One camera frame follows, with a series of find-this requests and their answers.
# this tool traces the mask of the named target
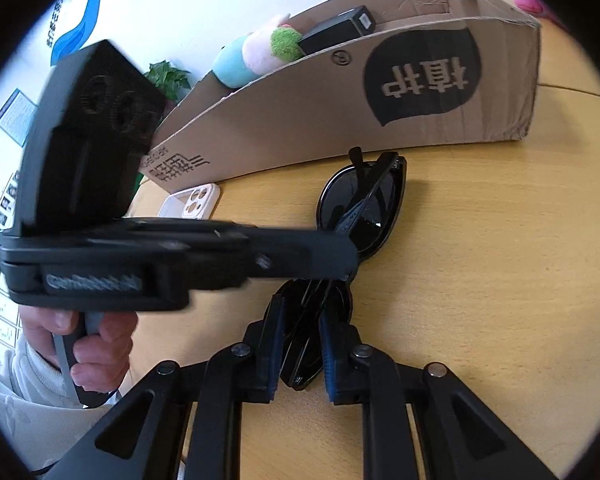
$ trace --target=black speech bubble logo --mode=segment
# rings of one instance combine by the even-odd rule
[[[467,102],[482,65],[467,29],[407,30],[380,43],[365,65],[365,94],[382,126],[443,114]]]

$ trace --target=sunglasses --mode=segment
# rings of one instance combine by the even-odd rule
[[[318,199],[318,229],[348,234],[358,260],[373,256],[391,234],[402,205],[407,161],[384,152],[365,162],[359,147],[349,150],[350,166],[333,175]],[[341,280],[289,280],[276,294],[285,299],[285,332],[280,378],[304,390],[322,370],[318,318],[325,307],[348,323],[353,312],[349,288],[355,273]]]

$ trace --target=finger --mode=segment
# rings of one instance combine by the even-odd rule
[[[128,370],[128,358],[115,365],[77,363],[71,368],[71,377],[75,384],[87,391],[112,392],[122,384]]]
[[[72,310],[21,305],[19,312],[23,328],[43,328],[54,334],[68,335],[78,324],[78,313]]]
[[[102,316],[98,332],[104,341],[131,337],[138,325],[138,314],[135,312],[106,312]]]
[[[102,336],[88,335],[74,343],[74,356],[79,363],[114,365],[129,356],[133,347],[130,337],[107,342]]]
[[[53,335],[49,330],[41,326],[32,328],[23,323],[22,332],[29,346],[53,366],[59,367],[56,346],[54,345]]]

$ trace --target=white phone case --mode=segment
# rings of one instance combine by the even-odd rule
[[[204,184],[173,193],[164,201],[159,217],[208,220],[220,198],[217,184]]]

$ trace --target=wooden table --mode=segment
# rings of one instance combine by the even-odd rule
[[[446,363],[564,475],[600,423],[600,80],[577,45],[550,30],[552,48],[564,49],[547,52],[543,40],[525,140],[400,150],[402,211],[352,285],[352,322],[398,362]],[[558,71],[556,59],[570,64]],[[214,218],[310,227],[324,184],[346,164],[227,181]],[[131,213],[154,216],[166,196],[146,182]],[[197,292],[189,310],[142,315],[133,377],[239,340],[278,285]],[[245,405],[242,426],[246,480],[362,478],[360,408],[331,406],[322,377],[299,393],[281,384],[269,406]]]

